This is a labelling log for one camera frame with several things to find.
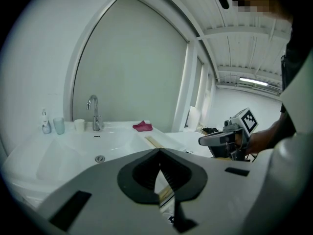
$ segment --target person's arm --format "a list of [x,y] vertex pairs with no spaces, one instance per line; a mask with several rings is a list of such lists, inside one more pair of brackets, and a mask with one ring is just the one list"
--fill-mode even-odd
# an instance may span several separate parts
[[247,148],[247,154],[249,153],[259,153],[265,149],[268,149],[268,145],[270,144],[271,140],[275,137],[277,132],[282,126],[285,114],[282,113],[280,118],[267,130],[260,131],[257,133],[253,133],[250,138],[250,143]]

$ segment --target faucet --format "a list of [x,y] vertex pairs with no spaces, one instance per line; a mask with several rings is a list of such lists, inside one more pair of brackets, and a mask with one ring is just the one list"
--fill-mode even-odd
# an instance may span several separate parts
[[101,123],[102,119],[98,115],[98,98],[96,95],[91,95],[88,102],[87,102],[87,110],[90,109],[90,105],[94,100],[94,109],[93,109],[93,126],[92,129],[94,131],[100,131],[102,128],[103,123]]

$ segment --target sink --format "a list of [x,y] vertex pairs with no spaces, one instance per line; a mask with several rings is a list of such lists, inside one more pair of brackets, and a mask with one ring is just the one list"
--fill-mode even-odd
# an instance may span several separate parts
[[109,127],[100,132],[69,132],[51,142],[36,176],[40,180],[66,182],[97,165],[97,156],[109,161],[148,149],[151,147],[132,129]]
[[[12,151],[1,168],[2,175],[16,198],[22,196],[36,208],[67,181],[87,168],[97,166],[97,156],[103,156],[105,164],[135,152],[154,149],[146,136],[153,137],[166,148],[186,151],[183,144],[155,128],[137,132],[132,126],[138,123],[105,122],[105,128],[95,132],[89,122],[85,132],[77,133],[74,123],[66,122],[62,135],[54,130],[45,135],[38,129]],[[157,188],[167,184],[163,181],[161,178],[156,182]]]

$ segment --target black sleeve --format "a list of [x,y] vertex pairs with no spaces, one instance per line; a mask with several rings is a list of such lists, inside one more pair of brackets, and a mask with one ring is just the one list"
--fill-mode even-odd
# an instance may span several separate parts
[[267,149],[272,149],[280,141],[288,137],[292,137],[296,132],[293,122],[288,115],[288,112],[285,112],[276,133],[270,139],[270,142],[267,145]]
[[280,112],[281,113],[285,113],[286,112],[286,108],[285,106],[282,104],[282,107],[280,108]]
[[281,58],[283,91],[298,74],[312,48],[312,30],[306,24],[299,18],[293,20],[291,38]]

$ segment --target white wall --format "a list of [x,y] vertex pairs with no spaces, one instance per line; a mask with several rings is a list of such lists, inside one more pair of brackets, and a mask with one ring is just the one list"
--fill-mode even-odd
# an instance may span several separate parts
[[196,103],[197,103],[200,78],[201,78],[201,71],[202,71],[202,63],[199,59],[197,59],[197,69],[196,69],[196,75],[195,75],[195,82],[194,82],[194,88],[192,90],[192,96],[191,96],[191,102],[190,102],[190,106],[192,106],[192,107],[195,107]]
[[111,0],[33,0],[0,59],[0,135],[10,153],[39,126],[41,108],[63,116],[70,58],[82,32]]
[[257,131],[268,129],[280,117],[281,103],[273,99],[227,89],[215,91],[215,98],[206,126],[222,129],[224,121],[249,107],[259,122]]
[[215,88],[215,78],[213,77],[213,74],[210,73],[206,80],[203,106],[201,108],[200,124],[203,126],[205,126],[208,122],[212,110],[212,104],[215,97]]

